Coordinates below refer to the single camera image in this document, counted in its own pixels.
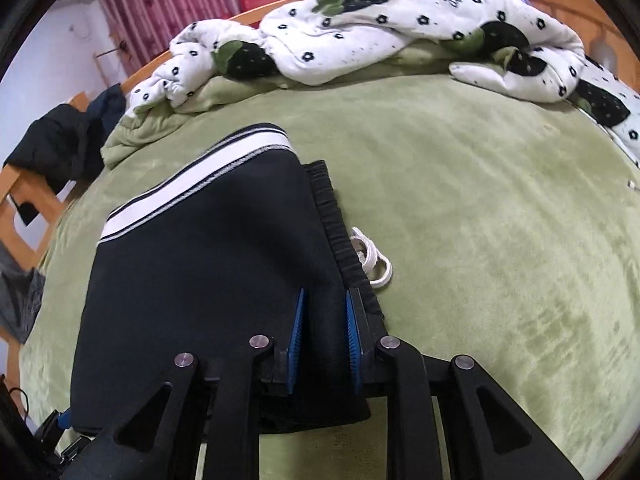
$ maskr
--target green blanket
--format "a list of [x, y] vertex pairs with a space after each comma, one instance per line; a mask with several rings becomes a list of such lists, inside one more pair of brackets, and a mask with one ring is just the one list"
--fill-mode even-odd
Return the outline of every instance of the green blanket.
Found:
[[[445, 75], [274, 90], [183, 115], [105, 171], [64, 215], [45, 261], [20, 357], [34, 419], [68, 406], [110, 210], [261, 121], [283, 127], [302, 162], [327, 161], [346, 224], [391, 259], [379, 294], [389, 332], [425, 354], [476, 357], [596, 478], [640, 422], [640, 195], [626, 185], [638, 172], [571, 105]], [[261, 478], [382, 480], [384, 403], [373, 408], [354, 426], [263, 437]]]

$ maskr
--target black pants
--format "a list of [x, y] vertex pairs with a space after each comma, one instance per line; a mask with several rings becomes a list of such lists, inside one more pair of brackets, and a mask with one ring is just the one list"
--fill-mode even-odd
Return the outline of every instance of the black pants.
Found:
[[364, 420], [351, 386], [345, 290], [376, 297], [324, 162], [302, 166], [284, 132], [249, 126], [114, 211], [97, 248], [71, 384], [72, 423], [97, 433], [180, 352], [212, 368], [306, 306], [293, 394], [264, 402], [263, 431]]

